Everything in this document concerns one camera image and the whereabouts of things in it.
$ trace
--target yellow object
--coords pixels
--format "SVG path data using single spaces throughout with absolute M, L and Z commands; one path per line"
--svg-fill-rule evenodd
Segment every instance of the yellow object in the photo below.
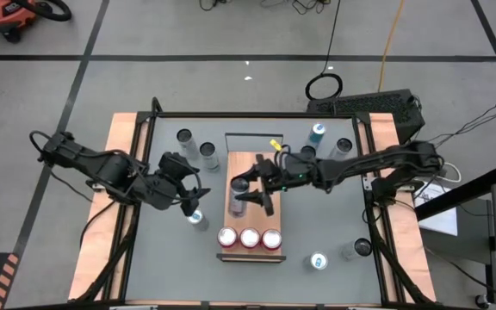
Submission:
M 386 64 L 386 56 L 388 55 L 389 46 L 392 43 L 392 39 L 394 37 L 395 27 L 397 26 L 397 21 L 400 19 L 401 11 L 403 10 L 403 5 L 405 4 L 405 0 L 400 0 L 400 6 L 397 9 L 397 14 L 395 15 L 394 24 L 392 28 L 389 30 L 389 36 L 386 41 L 386 48 L 384 48 L 384 54 L 382 55 L 382 64 L 380 67 L 380 81 L 378 82 L 378 92 L 382 91 L 382 84 L 384 82 L 384 65 Z
M 269 143 L 270 143 L 273 147 L 275 147 L 275 149 L 276 149 L 278 152 L 280 152 L 280 151 L 282 150 L 281 145 L 280 145 L 278 142 L 276 142 L 276 141 L 275 141 L 275 139 L 271 139 L 271 141 L 269 141 Z

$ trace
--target yellow cable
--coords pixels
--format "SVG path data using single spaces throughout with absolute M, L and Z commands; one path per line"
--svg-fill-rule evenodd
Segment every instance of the yellow cable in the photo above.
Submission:
M 380 82 L 378 82 L 378 92 L 382 91 L 382 84 L 384 82 L 384 65 L 386 64 L 386 56 L 388 55 L 389 46 L 392 43 L 392 39 L 394 37 L 395 27 L 397 26 L 397 21 L 400 19 L 401 11 L 403 10 L 403 5 L 405 4 L 405 0 L 400 0 L 400 6 L 397 9 L 397 14 L 395 15 L 394 24 L 392 28 L 389 30 L 389 36 L 387 37 L 386 48 L 384 48 L 384 54 L 382 55 L 382 63 L 380 67 Z

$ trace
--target wooden table edge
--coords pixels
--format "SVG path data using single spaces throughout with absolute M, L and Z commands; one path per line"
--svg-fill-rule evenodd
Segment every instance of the wooden table edge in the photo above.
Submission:
M 137 113 L 116 113 L 114 114 L 110 130 L 108 132 L 107 145 L 108 149 L 122 149 L 129 152 L 133 143 L 133 130 Z M 370 114 L 371 130 L 375 138 L 375 148 L 377 151 L 383 150 L 388 146 L 398 145 L 399 141 L 395 130 L 394 119 L 391 114 Z M 359 127 L 363 152 L 368 151 L 366 144 L 366 136 L 364 127 Z M 146 126 L 142 130 L 139 137 L 139 149 L 137 156 L 140 157 L 145 146 Z M 385 177 L 391 171 L 384 170 L 382 175 Z M 410 194 L 399 193 L 397 199 L 412 206 L 412 198 Z M 92 217 L 104 205 L 108 204 L 110 199 L 105 193 L 95 193 L 93 203 L 91 204 L 89 218 Z M 422 290 L 422 292 L 430 299 L 435 300 L 435 292 L 431 282 L 431 275 L 428 268 L 428 263 L 425 255 L 425 250 L 420 236 L 419 224 L 416 220 L 416 215 L 412 210 L 396 204 L 388 209 L 390 221 L 392 224 L 392 233 L 394 236 L 395 249 L 401 266 L 406 270 L 407 274 L 412 278 L 414 283 Z M 84 245 L 80 249 L 76 271 L 71 284 L 69 299 L 79 297 L 93 282 L 99 274 L 102 267 L 109 259 L 110 244 L 114 237 L 115 222 L 118 216 L 118 206 L 113 206 L 100 219 L 94 221 L 90 230 L 85 234 Z M 127 211 L 127 222 L 124 225 L 123 233 L 127 230 L 128 219 L 131 218 L 131 210 Z M 384 275 L 388 298 L 390 301 L 395 301 L 395 287 L 392 277 L 392 271 L 385 259 L 382 259 L 384 266 Z M 113 276 L 113 285 L 110 293 L 111 299 L 118 298 L 118 290 L 121 284 L 121 274 L 123 271 L 123 258 L 115 268 Z M 158 301 L 162 304 L 175 303 L 177 305 L 192 305 L 199 301 Z M 129 301 L 130 304 L 139 304 L 136 301 Z

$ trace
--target red can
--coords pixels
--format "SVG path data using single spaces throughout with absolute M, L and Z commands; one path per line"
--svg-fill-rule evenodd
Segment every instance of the red can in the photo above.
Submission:
M 232 227 L 223 227 L 220 232 L 217 233 L 217 242 L 220 243 L 222 248 L 230 248 L 235 243 L 237 243 L 239 236 L 237 231 Z
M 268 229 L 263 233 L 262 245 L 269 251 L 277 250 L 281 247 L 282 235 L 276 229 Z
M 259 232 L 255 228 L 245 228 L 240 233 L 240 243 L 246 249 L 253 249 L 259 245 Z

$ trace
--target white paper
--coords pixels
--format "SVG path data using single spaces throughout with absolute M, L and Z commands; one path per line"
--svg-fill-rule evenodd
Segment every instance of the white paper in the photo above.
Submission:
M 450 189 L 445 188 L 445 187 L 442 188 L 441 186 L 436 185 L 434 183 L 430 184 L 430 186 L 428 186 L 425 189 L 424 193 L 422 195 L 420 195 L 420 197 L 414 201 L 415 206 L 417 206 L 416 208 L 418 208 L 419 205 L 442 195 L 443 189 L 445 189 L 445 192 L 450 191 Z M 421 189 L 416 191 L 414 193 L 414 195 L 415 196 L 419 195 L 420 191 L 421 191 Z M 429 229 L 429 230 L 432 230 L 434 232 L 447 233 L 447 234 L 453 235 L 453 236 L 458 235 L 458 229 L 456 226 L 456 209 L 455 208 L 449 209 L 449 210 L 442 212 L 440 214 L 436 214 L 430 218 L 427 218 L 426 220 L 421 220 L 418 223 L 418 225 L 421 228 Z

